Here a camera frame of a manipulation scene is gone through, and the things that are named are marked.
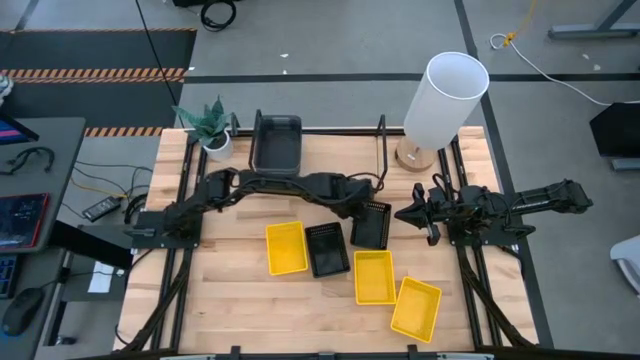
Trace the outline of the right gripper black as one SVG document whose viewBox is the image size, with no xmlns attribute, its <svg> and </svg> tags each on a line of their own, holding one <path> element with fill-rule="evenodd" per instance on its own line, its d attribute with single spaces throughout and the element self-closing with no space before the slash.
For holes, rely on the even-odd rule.
<svg viewBox="0 0 640 360">
<path fill-rule="evenodd" d="M 415 183 L 411 205 L 398 210 L 395 218 L 418 229 L 426 230 L 427 242 L 430 246 L 438 244 L 441 233 L 437 223 L 449 220 L 446 191 L 441 186 L 425 190 L 421 183 Z"/>
</svg>

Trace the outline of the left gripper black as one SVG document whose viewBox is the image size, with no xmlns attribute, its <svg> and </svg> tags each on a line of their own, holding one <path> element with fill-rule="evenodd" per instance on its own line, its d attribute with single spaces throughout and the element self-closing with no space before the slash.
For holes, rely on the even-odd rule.
<svg viewBox="0 0 640 360">
<path fill-rule="evenodd" d="M 334 177 L 332 179 L 332 205 L 342 206 L 342 218 L 358 219 L 361 214 L 376 210 L 374 187 L 369 179 Z"/>
</svg>

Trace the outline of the yellow perforated plastic basket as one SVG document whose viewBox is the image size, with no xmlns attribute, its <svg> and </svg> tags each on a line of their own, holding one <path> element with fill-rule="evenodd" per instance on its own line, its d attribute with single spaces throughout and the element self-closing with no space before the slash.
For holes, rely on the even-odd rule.
<svg viewBox="0 0 640 360">
<path fill-rule="evenodd" d="M 388 250 L 354 252 L 354 286 L 358 305 L 394 305 L 395 275 Z"/>
<path fill-rule="evenodd" d="M 439 312 L 442 290 L 409 276 L 403 278 L 391 319 L 391 329 L 430 343 Z"/>
<path fill-rule="evenodd" d="M 302 222 L 268 225 L 266 243 L 270 275 L 280 276 L 308 269 L 309 260 Z"/>
</svg>

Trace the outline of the white lamp with wooden base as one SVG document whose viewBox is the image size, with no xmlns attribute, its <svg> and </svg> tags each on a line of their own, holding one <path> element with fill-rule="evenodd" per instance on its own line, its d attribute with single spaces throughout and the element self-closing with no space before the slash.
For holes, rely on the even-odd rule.
<svg viewBox="0 0 640 360">
<path fill-rule="evenodd" d="M 460 52 L 431 58 L 403 122 L 395 159 L 410 172 L 424 172 L 437 152 L 458 134 L 490 84 L 484 65 Z"/>
</svg>

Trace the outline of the black box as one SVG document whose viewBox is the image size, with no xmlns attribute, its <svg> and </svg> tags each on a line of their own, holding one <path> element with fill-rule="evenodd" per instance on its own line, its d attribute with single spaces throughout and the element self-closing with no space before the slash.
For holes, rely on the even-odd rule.
<svg viewBox="0 0 640 360">
<path fill-rule="evenodd" d="M 589 125 L 599 155 L 614 171 L 640 171 L 640 104 L 614 103 Z"/>
</svg>

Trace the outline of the grey metal table leg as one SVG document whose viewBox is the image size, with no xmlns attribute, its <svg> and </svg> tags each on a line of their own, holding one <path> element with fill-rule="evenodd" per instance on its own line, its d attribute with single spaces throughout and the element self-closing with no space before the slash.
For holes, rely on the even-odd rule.
<svg viewBox="0 0 640 360">
<path fill-rule="evenodd" d="M 594 24 L 552 26 L 550 39 L 632 38 L 640 35 L 640 23 L 620 23 L 622 16 L 638 0 L 621 0 L 603 19 Z"/>
</svg>

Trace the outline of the black power adapter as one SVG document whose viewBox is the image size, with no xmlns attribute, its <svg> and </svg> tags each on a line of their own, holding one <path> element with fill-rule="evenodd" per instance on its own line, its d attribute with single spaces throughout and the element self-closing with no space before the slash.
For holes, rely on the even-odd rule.
<svg viewBox="0 0 640 360">
<path fill-rule="evenodd" d="M 121 208 L 122 199 L 119 197 L 109 196 L 103 200 L 95 203 L 94 205 L 86 208 L 81 212 L 84 218 L 91 223 L 103 218 L 104 216 L 113 213 Z"/>
</svg>

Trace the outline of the white paper sheet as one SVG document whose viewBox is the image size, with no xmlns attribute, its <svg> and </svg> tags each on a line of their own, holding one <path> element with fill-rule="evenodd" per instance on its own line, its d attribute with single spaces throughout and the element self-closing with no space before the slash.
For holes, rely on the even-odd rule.
<svg viewBox="0 0 640 360">
<path fill-rule="evenodd" d="M 87 292 L 106 294 L 110 292 L 114 268 L 101 262 L 95 262 Z"/>
</svg>

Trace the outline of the black flat panel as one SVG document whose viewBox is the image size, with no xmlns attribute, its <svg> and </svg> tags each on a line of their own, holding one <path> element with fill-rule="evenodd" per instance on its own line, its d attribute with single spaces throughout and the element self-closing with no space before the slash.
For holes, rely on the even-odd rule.
<svg viewBox="0 0 640 360">
<path fill-rule="evenodd" d="M 133 263 L 133 255 L 129 249 L 62 221 L 56 221 L 53 225 L 49 243 L 122 270 L 129 270 Z"/>
</svg>

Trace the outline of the grey desk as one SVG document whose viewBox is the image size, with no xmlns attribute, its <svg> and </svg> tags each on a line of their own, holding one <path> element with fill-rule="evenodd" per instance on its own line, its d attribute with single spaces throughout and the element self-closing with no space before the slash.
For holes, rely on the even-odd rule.
<svg viewBox="0 0 640 360">
<path fill-rule="evenodd" d="M 51 282 L 58 276 L 66 255 L 64 249 L 50 247 L 48 240 L 56 223 L 86 124 L 83 118 L 23 118 L 19 122 L 39 135 L 35 144 L 52 149 L 55 160 L 48 173 L 43 171 L 48 163 L 48 157 L 43 155 L 30 158 L 12 176 L 0 176 L 0 197 L 38 193 L 49 195 L 36 246 L 18 251 L 22 263 L 16 285 L 18 292 L 40 287 L 44 292 L 43 301 L 24 333 L 13 337 L 0 330 L 0 360 L 32 360 L 39 347 L 55 293 L 55 286 Z"/>
</svg>

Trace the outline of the black mat with hazard stripes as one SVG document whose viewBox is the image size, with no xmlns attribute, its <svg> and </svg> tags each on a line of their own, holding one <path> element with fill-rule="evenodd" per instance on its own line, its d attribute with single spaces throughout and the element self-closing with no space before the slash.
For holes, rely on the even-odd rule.
<svg viewBox="0 0 640 360">
<path fill-rule="evenodd" d="M 0 31 L 0 75 L 14 118 L 80 117 L 88 137 L 158 136 L 173 128 L 193 28 Z"/>
</svg>

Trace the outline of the red-edged tablet screen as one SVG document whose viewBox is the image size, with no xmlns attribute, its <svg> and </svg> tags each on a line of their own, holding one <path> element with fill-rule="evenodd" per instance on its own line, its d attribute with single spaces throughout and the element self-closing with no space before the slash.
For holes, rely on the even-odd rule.
<svg viewBox="0 0 640 360">
<path fill-rule="evenodd" d="M 37 244 L 48 200 L 48 193 L 0 197 L 0 249 Z"/>
</svg>

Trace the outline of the computer monitor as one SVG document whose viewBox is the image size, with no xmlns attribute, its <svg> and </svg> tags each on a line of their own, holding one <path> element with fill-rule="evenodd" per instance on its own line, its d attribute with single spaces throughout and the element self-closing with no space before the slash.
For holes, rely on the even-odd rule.
<svg viewBox="0 0 640 360">
<path fill-rule="evenodd" d="M 36 142 L 39 135 L 9 115 L 0 113 L 0 146 Z"/>
</svg>

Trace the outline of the black keyboard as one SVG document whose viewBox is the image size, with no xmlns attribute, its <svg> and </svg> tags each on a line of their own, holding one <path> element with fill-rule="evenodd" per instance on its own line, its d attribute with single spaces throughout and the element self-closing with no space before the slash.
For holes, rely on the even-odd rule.
<svg viewBox="0 0 640 360">
<path fill-rule="evenodd" d="M 14 296 L 20 265 L 19 255 L 2 254 L 0 256 L 0 299 L 10 299 Z"/>
</svg>

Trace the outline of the black aluminium rig frame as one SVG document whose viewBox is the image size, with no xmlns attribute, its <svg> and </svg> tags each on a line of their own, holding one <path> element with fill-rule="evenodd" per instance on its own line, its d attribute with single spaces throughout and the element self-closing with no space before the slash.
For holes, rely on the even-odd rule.
<svg viewBox="0 0 640 360">
<path fill-rule="evenodd" d="M 382 170 L 381 139 L 376 124 L 369 128 L 337 128 L 337 135 L 303 135 L 301 175 L 311 172 L 377 172 Z M 415 182 L 433 186 L 431 174 L 400 168 L 393 152 L 400 136 L 388 138 L 389 171 L 385 189 L 376 200 L 390 203 L 393 211 L 411 203 Z M 462 158 L 470 183 L 498 191 L 484 129 L 463 127 L 459 132 Z M 161 210 L 176 199 L 186 150 L 183 130 L 162 132 L 151 178 L 147 208 Z M 436 247 L 427 244 L 418 229 L 393 219 L 389 250 L 396 290 L 409 276 L 442 290 L 437 323 L 430 343 L 393 331 L 394 306 L 361 306 L 354 291 L 353 248 L 349 244 L 351 221 L 342 221 L 328 209 L 292 197 L 252 195 L 222 213 L 204 217 L 203 239 L 194 251 L 184 306 L 180 354 L 226 353 L 240 346 L 247 353 L 368 353 L 405 352 L 416 344 L 419 351 L 472 350 L 463 285 L 455 248 L 446 229 Z M 301 221 L 305 226 L 340 221 L 352 270 L 313 278 L 305 272 L 271 276 L 268 272 L 265 228 L 270 224 Z M 495 301 L 519 332 L 540 343 L 525 284 L 516 258 L 494 247 L 483 247 Z M 120 335 L 131 341 L 143 327 L 159 299 L 167 251 L 154 250 L 129 277 Z"/>
</svg>

